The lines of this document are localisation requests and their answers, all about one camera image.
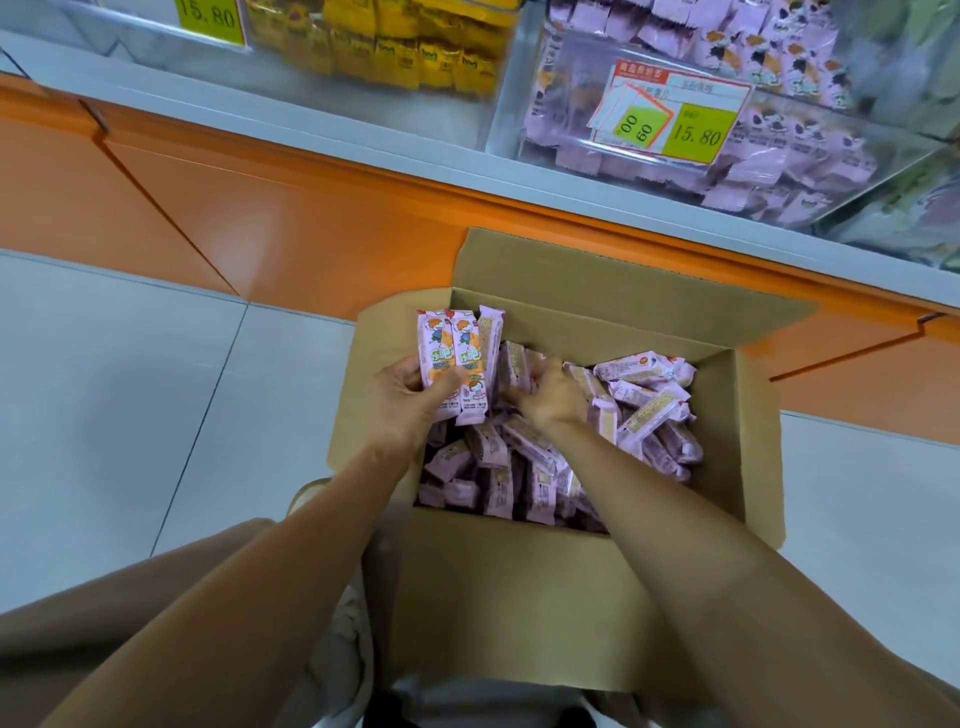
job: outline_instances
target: person's right hand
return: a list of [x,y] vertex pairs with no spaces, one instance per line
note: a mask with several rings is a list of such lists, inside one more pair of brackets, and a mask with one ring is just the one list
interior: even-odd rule
[[528,395],[510,387],[503,393],[519,407],[523,416],[549,437],[550,430],[563,423],[587,421],[588,402],[580,385],[557,357],[541,361],[532,373],[537,393]]

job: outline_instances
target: clear plastic bin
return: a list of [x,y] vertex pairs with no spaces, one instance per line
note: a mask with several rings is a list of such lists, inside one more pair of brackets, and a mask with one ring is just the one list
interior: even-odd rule
[[[647,81],[654,69],[660,80],[647,83],[641,73],[633,82],[625,69],[634,67],[647,73]],[[649,101],[622,106],[625,84],[639,87]],[[677,99],[687,98],[688,89],[700,94],[696,98],[727,94],[729,104],[722,112],[710,106],[719,101],[703,102],[710,109],[680,107]],[[641,107],[640,114],[625,113]],[[697,108],[701,121],[693,129],[699,138],[681,144],[690,136],[682,122]],[[724,119],[726,126],[720,123]],[[613,128],[619,121],[624,123]],[[637,143],[634,136],[648,128],[660,135]],[[662,149],[656,152],[650,144]],[[682,147],[682,154],[666,154]],[[544,24],[517,154],[693,205],[803,228],[943,147],[804,98],[744,86],[637,42],[558,27],[555,20]]]

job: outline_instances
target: plastic display container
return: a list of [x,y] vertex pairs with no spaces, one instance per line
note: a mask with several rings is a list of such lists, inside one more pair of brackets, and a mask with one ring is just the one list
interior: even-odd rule
[[[579,23],[599,30],[572,30],[580,7],[550,9],[518,148],[522,160],[803,228],[943,148],[819,106],[812,95],[764,90],[750,74],[731,79],[719,66],[667,58],[645,47],[637,37],[642,26],[630,21],[618,30],[633,41],[617,42],[606,30],[610,14],[597,4],[590,5],[596,14]],[[692,35],[648,34],[643,42],[685,56]],[[749,57],[757,72],[762,55]]]

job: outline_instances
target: box flap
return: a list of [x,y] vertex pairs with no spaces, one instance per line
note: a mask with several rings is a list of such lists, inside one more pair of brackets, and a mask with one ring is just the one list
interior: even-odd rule
[[816,308],[809,301],[477,228],[457,255],[453,284],[731,348],[760,341]]
[[342,470],[363,447],[370,377],[398,359],[417,353],[417,309],[447,308],[449,304],[449,288],[427,288],[398,293],[357,317],[326,455],[332,471]]
[[740,479],[747,526],[773,548],[786,540],[783,520],[783,461],[780,456],[780,402],[754,361],[736,357]]

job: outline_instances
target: person's left hand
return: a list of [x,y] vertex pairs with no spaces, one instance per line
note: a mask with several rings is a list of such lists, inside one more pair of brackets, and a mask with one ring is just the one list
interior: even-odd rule
[[422,391],[416,356],[380,370],[372,382],[368,444],[391,455],[413,457],[426,442],[437,409],[467,379],[466,369],[453,367]]

